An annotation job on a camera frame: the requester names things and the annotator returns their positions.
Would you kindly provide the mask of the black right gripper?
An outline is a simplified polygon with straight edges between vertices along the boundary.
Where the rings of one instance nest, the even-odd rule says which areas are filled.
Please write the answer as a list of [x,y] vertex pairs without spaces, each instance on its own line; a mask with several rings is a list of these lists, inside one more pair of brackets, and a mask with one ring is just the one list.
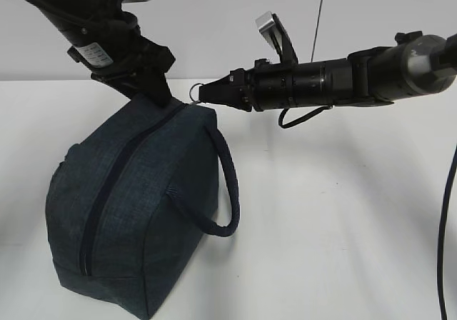
[[270,67],[268,59],[257,59],[252,69],[236,69],[230,72],[229,77],[202,84],[199,87],[199,101],[229,106],[230,86],[236,95],[234,108],[247,112],[270,110],[266,77],[267,68]]

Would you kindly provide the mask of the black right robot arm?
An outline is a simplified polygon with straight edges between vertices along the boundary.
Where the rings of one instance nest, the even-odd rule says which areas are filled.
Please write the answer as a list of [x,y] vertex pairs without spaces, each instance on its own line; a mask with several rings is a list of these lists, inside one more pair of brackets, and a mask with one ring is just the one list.
[[199,88],[200,101],[244,111],[386,106],[445,91],[456,80],[456,36],[398,33],[395,46],[302,64],[256,61]]

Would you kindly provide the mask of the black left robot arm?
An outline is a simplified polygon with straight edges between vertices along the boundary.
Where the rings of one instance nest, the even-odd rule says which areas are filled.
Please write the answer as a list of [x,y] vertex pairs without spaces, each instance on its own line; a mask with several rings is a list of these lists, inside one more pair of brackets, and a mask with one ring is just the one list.
[[150,0],[24,0],[35,6],[71,43],[69,56],[91,78],[132,99],[138,94],[165,107],[172,98],[166,73],[175,57],[142,36],[124,3]]

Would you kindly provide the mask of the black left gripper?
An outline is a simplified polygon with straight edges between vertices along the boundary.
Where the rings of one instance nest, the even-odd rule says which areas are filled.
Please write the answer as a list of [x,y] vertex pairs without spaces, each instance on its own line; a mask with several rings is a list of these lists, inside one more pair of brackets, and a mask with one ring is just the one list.
[[164,76],[175,62],[166,46],[142,36],[138,19],[127,11],[105,23],[103,31],[77,31],[82,44],[71,46],[68,55],[91,72],[94,81],[119,91],[129,99],[142,95],[164,108],[172,100]]

